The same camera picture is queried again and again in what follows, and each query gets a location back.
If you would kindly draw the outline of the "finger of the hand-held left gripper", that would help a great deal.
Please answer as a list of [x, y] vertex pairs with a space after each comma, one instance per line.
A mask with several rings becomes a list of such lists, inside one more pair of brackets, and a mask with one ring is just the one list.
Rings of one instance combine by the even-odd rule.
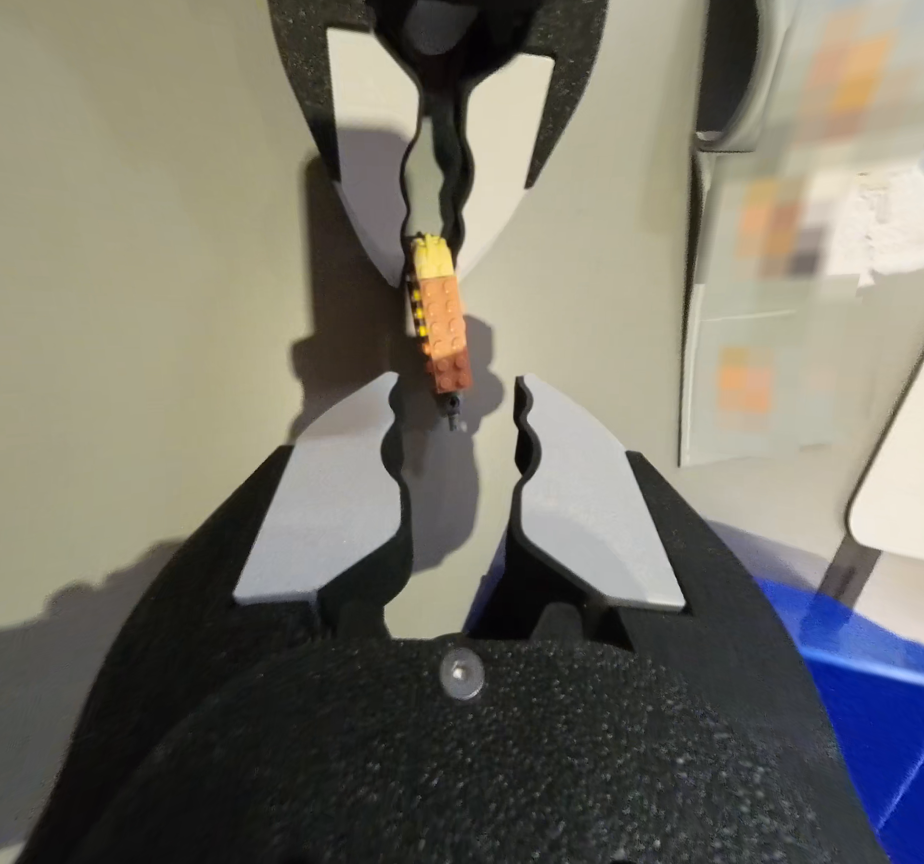
[[412, 218], [407, 167], [422, 123], [409, 67], [373, 32], [327, 29], [337, 193], [365, 254], [401, 290]]
[[517, 54], [496, 72], [433, 97], [439, 233], [462, 279], [491, 249], [526, 193], [552, 57]]

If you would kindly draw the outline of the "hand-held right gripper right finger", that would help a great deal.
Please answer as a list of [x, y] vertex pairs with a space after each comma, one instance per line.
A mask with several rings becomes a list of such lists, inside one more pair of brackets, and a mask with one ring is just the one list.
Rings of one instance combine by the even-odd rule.
[[605, 604], [681, 611], [686, 599], [629, 462], [602, 422], [536, 374], [524, 374], [525, 467], [518, 519], [525, 542]]

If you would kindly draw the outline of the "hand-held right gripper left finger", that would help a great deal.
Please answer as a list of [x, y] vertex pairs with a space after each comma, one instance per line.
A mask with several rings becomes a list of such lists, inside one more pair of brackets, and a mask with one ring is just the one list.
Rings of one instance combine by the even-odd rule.
[[384, 606], [413, 564], [399, 377], [375, 377], [294, 442], [234, 589], [237, 604]]

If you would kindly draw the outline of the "toy brick model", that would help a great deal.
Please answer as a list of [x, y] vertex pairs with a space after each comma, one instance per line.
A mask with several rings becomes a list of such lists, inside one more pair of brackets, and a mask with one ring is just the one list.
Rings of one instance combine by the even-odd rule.
[[443, 237], [416, 233], [410, 238], [406, 285], [413, 332], [433, 396], [450, 431], [457, 431], [474, 378], [456, 265]]

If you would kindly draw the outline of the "blue plastic bin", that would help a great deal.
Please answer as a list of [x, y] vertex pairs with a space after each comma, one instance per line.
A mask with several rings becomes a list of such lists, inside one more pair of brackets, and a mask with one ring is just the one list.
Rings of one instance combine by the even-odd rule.
[[922, 648], [734, 559], [675, 572], [678, 610], [508, 567], [468, 612], [513, 737], [564, 756], [567, 830], [613, 862], [922, 862]]

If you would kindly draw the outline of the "grey desk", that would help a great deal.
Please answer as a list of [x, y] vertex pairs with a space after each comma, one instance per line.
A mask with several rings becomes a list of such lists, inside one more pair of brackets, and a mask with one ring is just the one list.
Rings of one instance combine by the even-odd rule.
[[[502, 535], [515, 376], [537, 373], [707, 519], [809, 554], [816, 581], [922, 349], [922, 272], [863, 292], [859, 419], [831, 446], [676, 467], [705, 0], [611, 0], [589, 87], [463, 296], [492, 372], [460, 468], [389, 605], [455, 632]], [[182, 540], [352, 382], [348, 338], [395, 328], [284, 75], [266, 0], [2, 0], [2, 862], [17, 858], [128, 613]]]

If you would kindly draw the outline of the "instruction booklet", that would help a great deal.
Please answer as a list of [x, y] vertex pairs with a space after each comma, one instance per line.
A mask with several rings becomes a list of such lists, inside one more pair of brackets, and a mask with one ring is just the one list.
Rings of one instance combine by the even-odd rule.
[[859, 428], [921, 313], [923, 0], [709, 0], [691, 147], [679, 464]]

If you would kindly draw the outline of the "white rounded board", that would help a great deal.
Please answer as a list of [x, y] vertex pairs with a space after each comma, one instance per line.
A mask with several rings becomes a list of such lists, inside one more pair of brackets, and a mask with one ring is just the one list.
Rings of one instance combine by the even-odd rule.
[[923, 559], [923, 360], [919, 359], [860, 478], [847, 530], [861, 546]]

